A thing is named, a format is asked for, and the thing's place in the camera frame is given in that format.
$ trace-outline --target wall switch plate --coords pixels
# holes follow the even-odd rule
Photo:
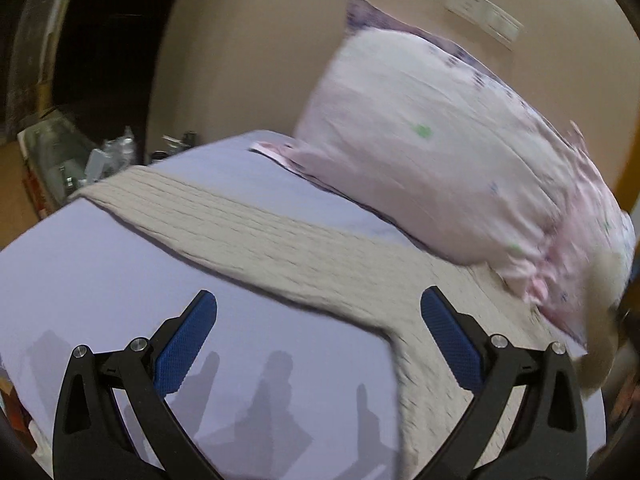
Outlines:
[[[518,20],[493,4],[487,10],[484,22],[479,25],[482,30],[508,47],[518,39],[522,29],[522,24]]]
[[[476,25],[484,22],[488,5],[490,3],[487,0],[447,0],[446,2],[447,9]]]
[[[508,48],[512,48],[523,29],[518,20],[489,0],[447,0],[445,6]]]

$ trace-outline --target green spot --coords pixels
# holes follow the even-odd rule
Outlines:
[[[433,135],[433,131],[431,131],[431,128],[425,126],[424,124],[416,124],[414,126],[414,132],[420,135],[423,139],[428,139]]]

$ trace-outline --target beige knit blanket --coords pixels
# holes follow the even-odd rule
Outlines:
[[[399,381],[401,479],[428,462],[471,399],[422,322],[425,288],[439,286],[458,311],[518,346],[542,349],[552,340],[538,314],[483,266],[457,267],[415,248],[278,216],[151,168],[131,168],[79,195],[194,263],[382,330]],[[516,410],[510,402],[484,462],[497,456]]]

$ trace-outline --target metal bolt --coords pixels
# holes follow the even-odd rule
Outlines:
[[[566,346],[559,341],[551,343],[551,349],[558,355],[564,355],[566,353]]]
[[[491,344],[496,348],[507,348],[509,340],[501,334],[495,334],[491,336]]]
[[[146,339],[143,337],[135,338],[129,345],[134,352],[142,352],[146,348]]]
[[[84,354],[86,354],[86,346],[80,345],[74,348],[74,357],[76,359],[84,357]]]

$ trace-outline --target blue gripper pad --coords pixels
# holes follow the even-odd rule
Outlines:
[[[420,313],[458,385],[473,394],[482,390],[480,354],[453,317],[449,307],[428,288],[420,299]]]
[[[215,296],[203,291],[198,303],[156,359],[154,388],[160,397],[178,391],[216,322],[217,314]]]

